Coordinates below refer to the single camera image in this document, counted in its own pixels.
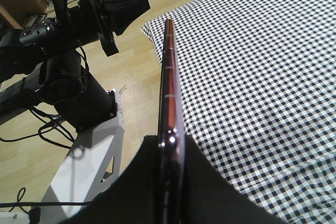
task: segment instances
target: black cable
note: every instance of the black cable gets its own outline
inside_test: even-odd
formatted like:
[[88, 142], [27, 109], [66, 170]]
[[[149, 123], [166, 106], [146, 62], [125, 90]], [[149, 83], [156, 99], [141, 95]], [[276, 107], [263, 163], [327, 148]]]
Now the black cable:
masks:
[[63, 145], [63, 144], [54, 142], [53, 140], [50, 140], [50, 139], [48, 139], [47, 137], [43, 136], [43, 133], [42, 133], [43, 127], [45, 127], [45, 125], [43, 125], [42, 127], [40, 127], [40, 128], [38, 129], [38, 136], [39, 136], [43, 141], [45, 141], [45, 142], [47, 142], [47, 143], [49, 143], [49, 144], [54, 144], [54, 145], [59, 146], [59, 147], [62, 147], [62, 148], [70, 149], [70, 146]]
[[[26, 187], [22, 187], [16, 195], [16, 204], [20, 203], [20, 201], [22, 200], [25, 193], [26, 193]], [[13, 209], [15, 207], [19, 207], [23, 212], [25, 212], [26, 214], [29, 214], [28, 211], [25, 210], [22, 206], [13, 206], [8, 212], [13, 211]]]
[[9, 202], [0, 203], [0, 208], [6, 207], [49, 207], [49, 206], [86, 206], [91, 201], [86, 202]]
[[[47, 133], [49, 131], [52, 131], [54, 128], [52, 127], [51, 129], [48, 129], [46, 131], [43, 131], [42, 133]], [[29, 135], [29, 136], [23, 136], [23, 137], [20, 137], [20, 138], [16, 138], [16, 139], [10, 139], [10, 140], [7, 140], [7, 139], [3, 139], [0, 137], [0, 141], [1, 142], [5, 142], [5, 143], [10, 143], [10, 142], [17, 142], [17, 141], [21, 141], [21, 140], [24, 140], [24, 139], [27, 139], [27, 138], [30, 138], [30, 137], [34, 137], [34, 136], [38, 136], [38, 133], [35, 133], [35, 134], [32, 134], [32, 135]]]
[[[53, 122], [53, 124], [57, 126], [57, 127], [55, 127], [55, 129], [56, 129], [59, 133], [61, 133], [67, 140], [69, 140], [69, 141], [71, 141], [71, 142], [74, 142], [74, 141], [75, 141], [75, 139], [74, 139], [74, 137], [71, 135], [71, 133], [70, 133], [64, 126], [62, 126], [62, 125], [58, 122], [58, 120], [55, 120], [55, 119], [53, 118], [53, 116], [55, 116], [55, 115], [46, 114], [45, 112], [43, 112], [43, 111], [41, 111], [41, 110], [39, 110], [39, 109], [37, 109], [37, 108], [35, 108], [35, 107], [32, 107], [29, 111], [30, 111], [31, 114], [33, 114], [33, 116], [35, 116], [37, 119], [39, 119], [40, 121], [44, 122], [45, 125], [48, 124], [48, 126], [49, 126], [50, 123]], [[39, 117], [39, 116], [42, 116], [42, 117], [45, 117], [45, 118], [50, 119], [50, 122], [48, 123], [47, 121], [43, 120], [43, 119], [42, 119], [41, 117]], [[58, 127], [60, 127], [60, 128], [61, 128], [63, 131], [65, 131], [68, 135], [66, 135], [63, 131], [61, 131], [60, 129], [58, 129]]]

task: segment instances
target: metal frame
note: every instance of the metal frame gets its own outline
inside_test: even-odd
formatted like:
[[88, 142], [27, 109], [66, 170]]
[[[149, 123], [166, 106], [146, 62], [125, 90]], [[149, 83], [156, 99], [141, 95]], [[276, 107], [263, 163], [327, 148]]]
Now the metal frame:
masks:
[[[114, 90], [117, 116], [78, 134], [41, 202], [86, 202], [107, 189], [120, 172], [124, 119]], [[106, 173], [113, 159], [112, 174]], [[59, 223], [84, 206], [41, 207], [41, 224]]]

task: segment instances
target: dark red smartphone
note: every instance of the dark red smartphone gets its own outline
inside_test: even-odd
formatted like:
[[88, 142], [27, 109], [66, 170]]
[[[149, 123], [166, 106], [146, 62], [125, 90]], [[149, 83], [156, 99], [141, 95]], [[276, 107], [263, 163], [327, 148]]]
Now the dark red smartphone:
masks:
[[185, 139], [175, 30], [171, 19], [165, 22], [157, 136], [155, 223], [177, 224], [180, 219]]

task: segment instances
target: wooden floor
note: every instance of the wooden floor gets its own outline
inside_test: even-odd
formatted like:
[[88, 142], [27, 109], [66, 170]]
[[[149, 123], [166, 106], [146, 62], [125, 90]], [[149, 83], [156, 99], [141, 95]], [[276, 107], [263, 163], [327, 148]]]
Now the wooden floor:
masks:
[[[122, 93], [126, 124], [122, 170], [137, 152], [143, 137], [156, 134], [157, 130], [161, 69], [152, 44], [140, 28], [147, 21], [190, 1], [149, 0], [151, 9], [132, 23], [122, 36], [115, 38], [120, 51], [117, 55], [106, 57], [99, 42], [84, 47], [90, 71], [105, 89], [126, 87]], [[2, 89], [19, 78], [5, 82]], [[39, 108], [53, 111], [45, 104]], [[41, 123], [26, 112], [1, 125], [0, 137], [9, 139], [34, 134], [40, 126]], [[57, 132], [47, 136], [68, 144]], [[40, 201], [66, 153], [66, 149], [45, 143], [38, 137], [16, 143], [0, 142], [0, 202], [16, 201], [21, 187], [27, 188], [22, 201]]]

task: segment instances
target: black and white checkered fabric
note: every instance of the black and white checkered fabric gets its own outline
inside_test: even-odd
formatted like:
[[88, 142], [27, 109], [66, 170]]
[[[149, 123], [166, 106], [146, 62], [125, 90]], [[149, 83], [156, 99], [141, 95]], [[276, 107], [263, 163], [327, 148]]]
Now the black and white checkered fabric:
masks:
[[289, 223], [336, 223], [335, 0], [195, 0], [175, 21], [185, 130], [238, 191]]

